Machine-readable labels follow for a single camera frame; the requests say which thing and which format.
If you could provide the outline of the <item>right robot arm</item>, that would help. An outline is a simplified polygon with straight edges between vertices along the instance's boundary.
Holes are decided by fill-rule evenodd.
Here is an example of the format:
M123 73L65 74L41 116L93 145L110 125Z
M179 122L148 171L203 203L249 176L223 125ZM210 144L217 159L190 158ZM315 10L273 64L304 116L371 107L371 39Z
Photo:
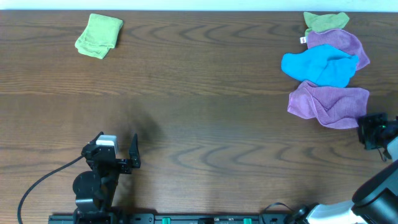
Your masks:
M389 121L386 113L360 117L358 138L366 150L383 148L380 155L392 163L360 186L351 200L303 207L286 223L397 223L397 120Z

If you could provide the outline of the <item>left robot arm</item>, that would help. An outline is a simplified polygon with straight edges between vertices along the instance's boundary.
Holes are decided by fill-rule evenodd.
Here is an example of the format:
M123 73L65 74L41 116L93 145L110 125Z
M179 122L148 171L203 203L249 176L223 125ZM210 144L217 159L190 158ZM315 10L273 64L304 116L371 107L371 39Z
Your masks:
M141 166L137 134L133 135L127 159L118 159L116 136L100 132L83 147L81 155L90 171L82 172L73 181L76 210L73 223L127 223L128 218L118 208L113 208L113 198L121 174L131 174Z

